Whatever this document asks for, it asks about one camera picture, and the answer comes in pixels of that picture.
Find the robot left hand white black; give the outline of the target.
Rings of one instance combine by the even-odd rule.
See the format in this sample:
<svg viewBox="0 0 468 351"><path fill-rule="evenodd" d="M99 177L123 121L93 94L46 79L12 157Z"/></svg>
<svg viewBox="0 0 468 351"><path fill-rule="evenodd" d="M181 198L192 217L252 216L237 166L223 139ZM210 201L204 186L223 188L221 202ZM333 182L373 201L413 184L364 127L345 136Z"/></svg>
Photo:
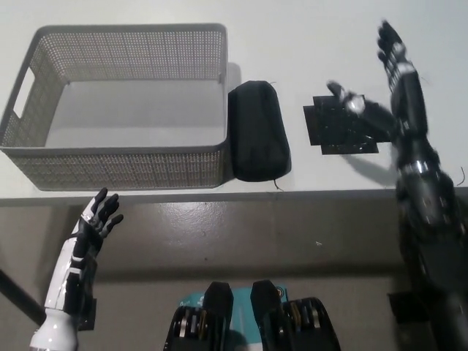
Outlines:
<svg viewBox="0 0 468 351"><path fill-rule="evenodd" d="M97 255L105 238L124 216L117 215L119 196L101 189L83 209L62 245L45 298L45 308L81 314L92 291Z"/></svg>

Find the robot right hand black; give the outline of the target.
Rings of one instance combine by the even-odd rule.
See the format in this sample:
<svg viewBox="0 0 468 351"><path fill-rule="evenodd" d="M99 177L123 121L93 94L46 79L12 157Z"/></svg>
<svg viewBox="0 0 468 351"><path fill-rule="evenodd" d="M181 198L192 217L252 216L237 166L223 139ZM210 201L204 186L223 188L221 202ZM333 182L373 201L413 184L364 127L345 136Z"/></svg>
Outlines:
<svg viewBox="0 0 468 351"><path fill-rule="evenodd" d="M341 106L389 137L397 150L399 170L414 167L426 172L438 168L439 155L428 139L426 104L420 77L407 56L407 47L386 20L378 28L377 57L382 62L390 89L390 108L346 89L335 80L327 88Z"/></svg>

